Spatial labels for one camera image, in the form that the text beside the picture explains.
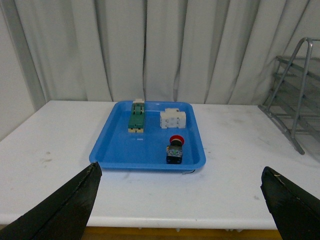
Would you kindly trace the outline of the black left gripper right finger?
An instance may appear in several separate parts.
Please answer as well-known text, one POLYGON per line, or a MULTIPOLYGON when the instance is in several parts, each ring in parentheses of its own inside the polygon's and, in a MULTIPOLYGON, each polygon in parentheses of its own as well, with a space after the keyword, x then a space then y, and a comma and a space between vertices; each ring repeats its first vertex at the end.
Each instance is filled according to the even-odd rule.
POLYGON ((261 191, 283 240, 320 238, 320 200, 266 166, 261 191))

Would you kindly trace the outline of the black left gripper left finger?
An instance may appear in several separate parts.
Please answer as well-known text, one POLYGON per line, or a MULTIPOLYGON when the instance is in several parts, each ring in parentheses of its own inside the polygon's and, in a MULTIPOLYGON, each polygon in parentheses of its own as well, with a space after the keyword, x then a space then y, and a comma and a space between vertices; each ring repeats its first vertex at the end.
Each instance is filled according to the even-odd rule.
POLYGON ((90 218, 102 170, 90 164, 0 231, 2 240, 80 240, 90 218))

